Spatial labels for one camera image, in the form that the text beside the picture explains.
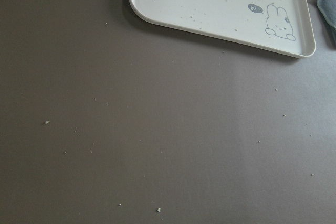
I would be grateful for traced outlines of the cream rabbit tray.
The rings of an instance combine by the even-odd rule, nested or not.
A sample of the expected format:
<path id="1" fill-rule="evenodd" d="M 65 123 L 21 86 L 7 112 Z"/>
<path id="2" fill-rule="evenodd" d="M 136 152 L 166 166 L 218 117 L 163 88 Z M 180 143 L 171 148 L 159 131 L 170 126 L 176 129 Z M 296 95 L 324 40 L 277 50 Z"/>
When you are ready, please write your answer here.
<path id="1" fill-rule="evenodd" d="M 129 0 L 144 21 L 308 58 L 316 42 L 307 0 Z"/>

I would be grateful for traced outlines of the grey folded cloth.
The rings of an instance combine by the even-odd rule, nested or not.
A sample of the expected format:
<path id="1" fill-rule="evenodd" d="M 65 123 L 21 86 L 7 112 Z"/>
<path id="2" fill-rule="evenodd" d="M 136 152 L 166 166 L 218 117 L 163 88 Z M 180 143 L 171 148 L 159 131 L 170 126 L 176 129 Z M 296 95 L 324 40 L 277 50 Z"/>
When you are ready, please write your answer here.
<path id="1" fill-rule="evenodd" d="M 331 43 L 335 47 L 335 0 L 316 0 L 316 5 L 324 19 Z"/>

